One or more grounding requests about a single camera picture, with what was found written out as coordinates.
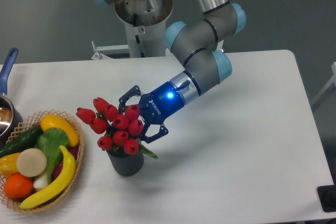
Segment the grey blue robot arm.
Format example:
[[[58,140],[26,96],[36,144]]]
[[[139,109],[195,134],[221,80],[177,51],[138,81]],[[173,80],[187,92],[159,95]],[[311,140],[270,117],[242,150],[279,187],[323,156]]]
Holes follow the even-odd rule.
[[[139,96],[145,128],[159,125],[159,132],[139,138],[151,143],[168,131],[166,118],[198,98],[232,73],[232,64],[217,46],[246,25],[244,10],[229,0],[198,0],[204,18],[189,26],[166,20],[172,12],[172,0],[95,0],[102,6],[114,5],[124,23],[129,55],[132,58],[158,57],[170,51],[184,70],[148,94],[135,86],[120,98],[121,107],[133,96]]]

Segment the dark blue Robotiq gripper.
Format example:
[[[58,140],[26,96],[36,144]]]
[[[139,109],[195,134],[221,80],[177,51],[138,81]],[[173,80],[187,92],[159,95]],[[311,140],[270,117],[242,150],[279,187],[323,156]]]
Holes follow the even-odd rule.
[[[118,111],[120,113],[125,111],[126,102],[131,97],[140,97],[140,115],[145,125],[139,138],[146,143],[152,143],[169,133],[163,123],[166,118],[184,107],[185,103],[179,91],[186,87],[187,81],[178,87],[168,81],[149,93],[141,94],[140,87],[135,85],[119,98]],[[151,124],[160,125],[159,131],[152,136],[147,136],[146,133]]]

